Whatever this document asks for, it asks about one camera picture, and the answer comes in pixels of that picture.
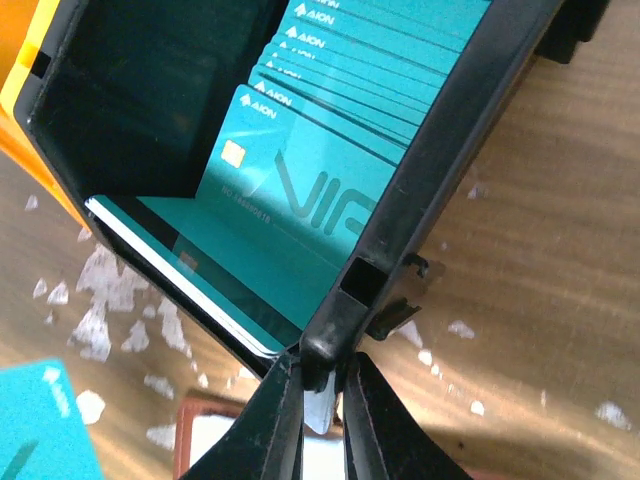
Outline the black bin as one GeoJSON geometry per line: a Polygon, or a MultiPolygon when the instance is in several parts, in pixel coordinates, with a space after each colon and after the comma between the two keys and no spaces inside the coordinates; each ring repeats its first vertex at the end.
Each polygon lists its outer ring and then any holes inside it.
{"type": "MultiPolygon", "coordinates": [[[[243,360],[259,356],[87,207],[95,195],[192,197],[235,89],[292,1],[76,1],[29,137],[92,230],[243,360]]],[[[490,7],[411,141],[347,263],[302,331],[334,369],[418,253],[533,56],[568,63],[604,1],[486,1],[490,7]]]]}

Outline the brown leather card holder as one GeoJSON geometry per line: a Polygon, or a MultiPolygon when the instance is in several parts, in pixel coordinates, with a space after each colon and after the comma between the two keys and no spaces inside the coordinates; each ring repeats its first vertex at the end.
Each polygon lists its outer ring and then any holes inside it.
{"type": "MultiPolygon", "coordinates": [[[[176,429],[174,476],[182,476],[240,416],[239,404],[216,397],[192,397],[183,402],[176,429]]],[[[340,436],[308,435],[304,429],[302,477],[300,479],[348,479],[345,474],[344,424],[340,436]]],[[[500,473],[461,466],[468,479],[498,479],[500,473]]]]}

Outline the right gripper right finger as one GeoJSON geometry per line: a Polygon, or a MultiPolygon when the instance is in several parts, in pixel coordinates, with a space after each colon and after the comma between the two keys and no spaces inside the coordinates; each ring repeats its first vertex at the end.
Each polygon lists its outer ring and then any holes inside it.
{"type": "Polygon", "coordinates": [[[343,391],[348,479],[468,479],[422,430],[371,358],[352,358],[343,391]]]}

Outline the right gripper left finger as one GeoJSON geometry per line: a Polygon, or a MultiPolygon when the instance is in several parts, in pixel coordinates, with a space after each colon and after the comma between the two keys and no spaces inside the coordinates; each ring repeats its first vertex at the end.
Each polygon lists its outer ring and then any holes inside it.
{"type": "Polygon", "coordinates": [[[300,479],[304,394],[299,359],[278,358],[230,429],[184,479],[300,479]]]}

